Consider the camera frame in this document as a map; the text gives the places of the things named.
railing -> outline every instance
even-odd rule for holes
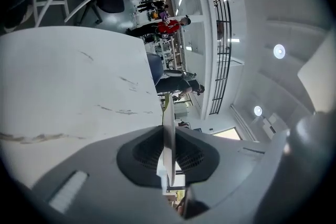
[[[213,0],[217,22],[217,76],[210,115],[218,114],[222,105],[231,59],[231,14],[229,0]]]

red shirt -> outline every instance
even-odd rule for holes
[[[164,24],[164,22],[157,23],[158,27],[156,29],[156,32],[158,34],[173,34],[177,32],[177,30],[180,29],[181,25],[179,24],[179,21],[177,20],[170,20],[170,23],[168,26]]]

window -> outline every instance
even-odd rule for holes
[[[241,140],[239,134],[236,131],[236,128],[232,128],[226,131],[222,131],[220,133],[214,134],[214,136],[219,136],[219,137],[224,137],[224,138],[229,138],[229,139],[234,139],[234,140]]]

chair leg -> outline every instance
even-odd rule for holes
[[[98,9],[97,9],[97,6],[96,5],[92,5],[92,9],[93,9],[93,12],[95,13],[95,15],[98,17],[98,20],[96,20],[96,24],[100,24],[103,22],[103,19],[101,18],[99,12],[98,12]]]
[[[84,18],[86,17],[90,7],[92,6],[92,2],[89,2],[88,4],[86,4],[86,7],[85,7],[85,10],[84,10],[84,13],[82,15],[82,18],[80,19],[80,22],[77,23],[78,26],[80,26],[84,20]]]

